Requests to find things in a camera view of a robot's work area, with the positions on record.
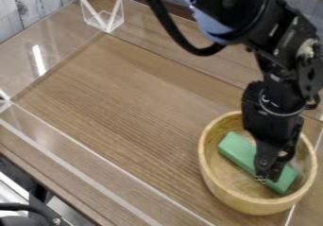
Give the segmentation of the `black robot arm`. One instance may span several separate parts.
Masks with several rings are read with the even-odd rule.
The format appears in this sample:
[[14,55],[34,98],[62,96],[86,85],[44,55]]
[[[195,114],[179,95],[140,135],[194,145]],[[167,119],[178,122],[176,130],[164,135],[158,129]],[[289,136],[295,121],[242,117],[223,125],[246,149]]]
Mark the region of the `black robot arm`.
[[242,123],[257,141],[257,177],[278,181],[295,155],[302,112],[317,108],[323,55],[317,28],[286,0],[184,0],[215,43],[243,44],[263,78],[242,94]]

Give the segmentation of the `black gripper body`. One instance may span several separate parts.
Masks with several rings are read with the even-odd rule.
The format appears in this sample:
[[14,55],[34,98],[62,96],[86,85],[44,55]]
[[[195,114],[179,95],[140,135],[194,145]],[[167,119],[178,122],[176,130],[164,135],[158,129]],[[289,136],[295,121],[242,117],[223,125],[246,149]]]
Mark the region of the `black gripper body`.
[[265,84],[254,81],[242,94],[242,123],[257,142],[258,154],[295,153],[305,119],[297,113],[271,113],[262,101]]

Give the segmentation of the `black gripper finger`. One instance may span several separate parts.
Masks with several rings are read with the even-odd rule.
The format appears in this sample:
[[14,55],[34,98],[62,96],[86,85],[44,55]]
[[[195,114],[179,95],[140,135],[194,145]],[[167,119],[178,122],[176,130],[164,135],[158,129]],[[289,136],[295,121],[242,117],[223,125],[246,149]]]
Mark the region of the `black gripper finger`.
[[254,158],[257,177],[265,181],[279,181],[282,167],[278,165],[279,149],[269,142],[257,141],[257,154]]
[[302,126],[298,125],[293,130],[293,134],[289,140],[283,144],[271,145],[274,162],[269,171],[267,178],[275,183],[279,181],[282,177],[285,166],[294,158],[301,131]]

